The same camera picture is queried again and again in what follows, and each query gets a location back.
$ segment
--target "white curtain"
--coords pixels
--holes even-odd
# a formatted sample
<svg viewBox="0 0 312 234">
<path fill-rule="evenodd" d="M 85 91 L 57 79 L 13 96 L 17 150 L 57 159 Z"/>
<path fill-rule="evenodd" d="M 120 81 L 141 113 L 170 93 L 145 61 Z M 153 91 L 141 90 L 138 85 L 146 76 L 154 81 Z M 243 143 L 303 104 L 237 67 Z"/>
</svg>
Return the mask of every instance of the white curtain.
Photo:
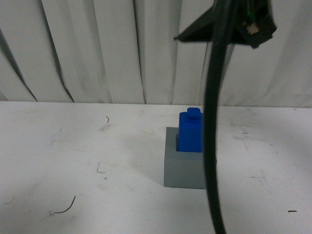
<svg viewBox="0 0 312 234">
<path fill-rule="evenodd" d="M 0 100 L 203 104 L 210 45 L 178 43 L 213 0 L 0 0 Z M 312 107 L 312 1 L 236 45 L 220 105 Z"/>
</svg>

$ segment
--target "white surface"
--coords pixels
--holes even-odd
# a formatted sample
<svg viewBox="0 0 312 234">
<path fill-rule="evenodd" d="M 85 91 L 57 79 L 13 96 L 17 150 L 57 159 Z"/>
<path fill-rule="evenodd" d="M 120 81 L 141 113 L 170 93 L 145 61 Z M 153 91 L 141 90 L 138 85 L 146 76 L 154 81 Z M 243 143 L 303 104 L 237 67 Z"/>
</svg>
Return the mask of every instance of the white surface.
<svg viewBox="0 0 312 234">
<path fill-rule="evenodd" d="M 187 106 L 0 108 L 2 234 L 214 233 L 204 190 L 163 187 L 165 128 L 176 127 Z M 229 234 L 312 233 L 311 118 L 311 109 L 220 108 L 218 173 Z M 49 215 L 75 195 L 69 211 Z"/>
</svg>

